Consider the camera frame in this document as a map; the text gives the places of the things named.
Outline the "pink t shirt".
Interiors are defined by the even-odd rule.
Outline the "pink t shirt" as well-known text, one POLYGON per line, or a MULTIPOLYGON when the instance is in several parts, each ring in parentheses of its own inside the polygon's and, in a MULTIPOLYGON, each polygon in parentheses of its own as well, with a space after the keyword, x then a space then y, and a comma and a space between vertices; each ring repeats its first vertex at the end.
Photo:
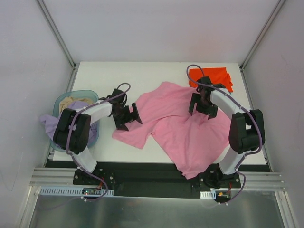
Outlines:
POLYGON ((207 115, 188 111, 194 88, 163 82, 136 100, 142 123, 133 121, 127 131, 116 130, 112 138, 143 149, 149 136, 166 152, 186 179, 204 172, 229 146, 230 119, 218 111, 207 115))

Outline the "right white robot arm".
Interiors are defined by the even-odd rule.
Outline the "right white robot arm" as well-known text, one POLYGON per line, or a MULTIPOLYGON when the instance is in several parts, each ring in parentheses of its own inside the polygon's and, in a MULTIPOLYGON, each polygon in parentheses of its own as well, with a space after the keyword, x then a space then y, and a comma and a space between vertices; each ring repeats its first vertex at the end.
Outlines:
POLYGON ((218 164, 220 172, 214 175, 214 183, 223 188, 230 183, 230 175, 238 171, 243 160, 262 149, 265 143, 263 113, 258 109, 247 110, 222 84, 213 84, 208 76, 201 77, 195 83, 198 86, 192 94, 189 113, 195 110, 213 119, 221 109, 230 119, 230 148, 218 164))

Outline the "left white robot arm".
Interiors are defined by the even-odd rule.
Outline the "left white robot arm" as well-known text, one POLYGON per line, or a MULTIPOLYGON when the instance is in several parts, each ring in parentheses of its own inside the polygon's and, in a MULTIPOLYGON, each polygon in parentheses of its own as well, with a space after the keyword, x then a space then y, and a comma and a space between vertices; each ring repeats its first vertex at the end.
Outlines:
POLYGON ((129 108, 126 103, 126 92, 115 88, 111 95, 100 98, 97 102, 77 110, 63 110, 55 130, 53 141, 71 156, 77 167, 84 173, 84 179, 91 185, 100 181, 100 172, 95 170, 97 161, 92 157, 89 148, 90 126, 104 117, 112 116, 115 127, 128 131, 127 123, 142 121, 136 103, 129 108))

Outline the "folded orange t shirt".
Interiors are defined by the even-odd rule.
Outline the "folded orange t shirt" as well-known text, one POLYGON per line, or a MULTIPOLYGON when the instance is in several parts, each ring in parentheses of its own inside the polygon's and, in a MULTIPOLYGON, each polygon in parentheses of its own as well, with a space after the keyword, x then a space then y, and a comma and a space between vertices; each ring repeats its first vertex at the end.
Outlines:
MULTIPOLYGON (((233 93, 233 83, 225 67, 203 68, 203 72, 204 76, 208 76, 213 84, 221 83, 230 93, 233 93)), ((194 81, 197 81, 203 77, 203 74, 200 69, 192 68, 189 70, 189 76, 194 81)))

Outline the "teal plastic basket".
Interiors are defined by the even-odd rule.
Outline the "teal plastic basket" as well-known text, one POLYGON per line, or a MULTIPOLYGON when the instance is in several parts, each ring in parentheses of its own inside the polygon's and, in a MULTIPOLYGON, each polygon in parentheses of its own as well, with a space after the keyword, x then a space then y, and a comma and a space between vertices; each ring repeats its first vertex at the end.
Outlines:
MULTIPOLYGON (((66 97, 73 97, 73 98, 89 98, 92 100, 93 103, 95 103, 98 100, 98 94, 92 90, 76 90, 72 92, 67 92, 62 95, 60 95, 57 100, 55 101, 54 108, 53 108, 53 116, 59 117, 60 111, 60 103, 66 98, 66 97)), ((91 148, 95 145, 98 137, 99 137, 99 122, 95 122, 92 125, 93 130, 93 137, 89 139, 88 147, 91 148)))

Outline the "beige t shirt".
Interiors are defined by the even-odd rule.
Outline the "beige t shirt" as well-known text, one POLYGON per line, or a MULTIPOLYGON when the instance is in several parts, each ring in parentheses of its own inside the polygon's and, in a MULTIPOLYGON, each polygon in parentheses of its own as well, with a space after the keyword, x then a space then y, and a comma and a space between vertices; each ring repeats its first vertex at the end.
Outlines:
POLYGON ((88 97, 76 98, 72 96, 66 96, 62 101, 59 102, 59 112, 62 112, 64 109, 68 108, 72 103, 78 101, 87 103, 86 106, 93 104, 93 100, 88 97))

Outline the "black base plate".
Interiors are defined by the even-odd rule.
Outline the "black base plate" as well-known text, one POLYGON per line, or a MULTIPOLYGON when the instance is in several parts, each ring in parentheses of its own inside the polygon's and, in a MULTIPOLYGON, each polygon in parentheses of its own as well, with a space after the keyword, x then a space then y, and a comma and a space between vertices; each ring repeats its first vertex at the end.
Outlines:
POLYGON ((173 164, 98 162, 91 175, 76 170, 73 177, 74 185, 97 187, 101 181, 119 197, 198 199, 212 189, 232 194, 244 188, 239 174, 220 174, 217 165, 186 179, 173 164))

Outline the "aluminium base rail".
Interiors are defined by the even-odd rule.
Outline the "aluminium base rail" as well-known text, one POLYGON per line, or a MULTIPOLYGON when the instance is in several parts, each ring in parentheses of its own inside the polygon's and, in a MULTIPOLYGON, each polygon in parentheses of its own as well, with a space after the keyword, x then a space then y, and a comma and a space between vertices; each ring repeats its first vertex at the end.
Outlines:
MULTIPOLYGON (((30 183, 33 185, 81 185, 95 186, 100 180, 105 181, 109 188, 123 182, 160 182, 160 183, 186 183, 198 184, 200 188, 206 187, 207 174, 198 174, 197 177, 186 179, 179 171, 171 170, 144 170, 106 168, 99 170, 94 178, 78 169, 69 168, 36 168, 30 183)), ((244 190, 260 191, 286 191, 287 188, 282 175, 276 172, 245 172, 234 174, 230 181, 238 189, 244 184, 244 190)))

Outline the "left aluminium frame post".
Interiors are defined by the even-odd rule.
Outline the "left aluminium frame post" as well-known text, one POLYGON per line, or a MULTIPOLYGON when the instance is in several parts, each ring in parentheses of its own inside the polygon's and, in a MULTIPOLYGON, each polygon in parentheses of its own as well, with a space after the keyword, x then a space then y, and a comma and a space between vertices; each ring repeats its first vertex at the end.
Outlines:
POLYGON ((68 48, 67 48, 67 46, 66 46, 66 44, 65 44, 65 42, 64 42, 64 40, 63 40, 63 38, 60 34, 60 31, 57 28, 56 23, 55 23, 53 17, 51 16, 51 14, 50 14, 50 11, 47 8, 47 5, 46 5, 45 1, 44 0, 36 0, 36 3, 38 4, 44 18, 46 19, 46 21, 47 21, 55 39, 56 39, 56 41, 58 42, 60 48, 62 49, 69 65, 73 69, 75 69, 76 68, 76 62, 73 60, 73 58, 70 54, 70 51, 68 50, 68 48))

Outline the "aluminium frame post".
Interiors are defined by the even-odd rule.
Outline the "aluminium frame post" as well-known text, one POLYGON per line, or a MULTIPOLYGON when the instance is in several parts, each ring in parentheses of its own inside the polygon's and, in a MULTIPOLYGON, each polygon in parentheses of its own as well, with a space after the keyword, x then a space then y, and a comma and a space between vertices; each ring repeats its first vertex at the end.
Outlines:
POLYGON ((51 14, 50 14, 50 11, 47 8, 47 5, 46 5, 45 1, 44 0, 36 0, 36 3, 38 4, 44 18, 46 19, 46 21, 47 21, 55 39, 56 39, 56 41, 58 42, 60 48, 62 49, 69 65, 73 69, 75 69, 76 68, 76 62, 73 60, 73 58, 70 54, 70 51, 68 50, 68 48, 67 48, 67 46, 66 46, 66 44, 65 44, 65 42, 64 42, 64 40, 63 40, 63 38, 60 34, 60 31, 57 28, 56 23, 55 23, 53 17, 51 16, 51 14))
POLYGON ((247 53, 245 59, 242 61, 242 63, 239 65, 239 69, 241 72, 243 72, 248 65, 249 61, 251 60, 253 54, 256 52, 257 48, 263 41, 264 37, 266 36, 267 32, 269 31, 270 27, 274 23, 277 15, 282 10, 283 6, 287 0, 278 0, 274 8, 272 9, 270 15, 268 16, 267 20, 265 21, 263 27, 261 28, 257 38, 255 39, 253 45, 251 46, 249 52, 247 53))

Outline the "right aluminium frame post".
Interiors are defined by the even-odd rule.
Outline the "right aluminium frame post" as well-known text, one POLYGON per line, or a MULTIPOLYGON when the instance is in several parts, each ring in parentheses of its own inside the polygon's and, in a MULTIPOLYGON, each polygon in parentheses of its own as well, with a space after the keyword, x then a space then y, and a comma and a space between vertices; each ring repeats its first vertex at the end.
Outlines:
POLYGON ((242 63, 239 65, 239 69, 241 72, 243 72, 248 65, 249 61, 251 60, 253 54, 256 52, 257 48, 263 41, 264 37, 266 36, 267 32, 269 31, 270 27, 274 23, 277 15, 282 10, 283 6, 287 0, 278 0, 274 8, 272 9, 270 15, 268 16, 267 20, 265 21, 263 27, 261 28, 257 38, 255 39, 253 45, 251 46, 249 52, 247 53, 245 59, 242 61, 242 63))

